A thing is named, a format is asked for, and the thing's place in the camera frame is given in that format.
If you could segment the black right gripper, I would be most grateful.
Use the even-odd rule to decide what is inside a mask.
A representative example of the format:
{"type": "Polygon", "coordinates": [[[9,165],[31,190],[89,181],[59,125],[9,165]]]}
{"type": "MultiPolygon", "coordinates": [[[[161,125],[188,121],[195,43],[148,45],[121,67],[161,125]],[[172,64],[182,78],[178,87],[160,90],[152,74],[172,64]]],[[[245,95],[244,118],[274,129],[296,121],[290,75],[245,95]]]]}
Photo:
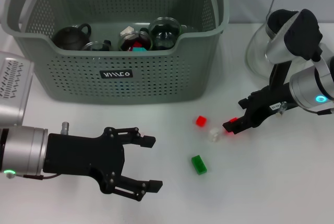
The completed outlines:
{"type": "Polygon", "coordinates": [[[239,106],[246,110],[244,116],[235,117],[223,123],[223,127],[228,133],[233,134],[238,134],[251,127],[256,128],[265,119],[277,112],[277,110],[272,110],[270,106],[283,102],[288,104],[287,110],[297,107],[297,103],[290,93],[288,83],[273,89],[266,86],[262,90],[252,92],[250,96],[240,100],[238,102],[239,106]]]}

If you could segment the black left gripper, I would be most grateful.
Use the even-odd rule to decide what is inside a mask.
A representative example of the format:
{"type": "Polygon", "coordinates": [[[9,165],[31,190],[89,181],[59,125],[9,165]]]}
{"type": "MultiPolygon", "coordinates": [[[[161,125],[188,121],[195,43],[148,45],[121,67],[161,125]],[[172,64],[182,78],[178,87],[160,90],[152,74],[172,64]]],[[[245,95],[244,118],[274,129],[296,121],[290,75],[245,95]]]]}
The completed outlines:
{"type": "Polygon", "coordinates": [[[89,176],[100,187],[113,187],[112,193],[140,202],[146,193],[157,193],[162,181],[134,180],[121,176],[125,162],[123,145],[152,148],[156,138],[141,136],[139,128],[106,129],[95,138],[50,134],[43,165],[45,173],[89,176]]]}

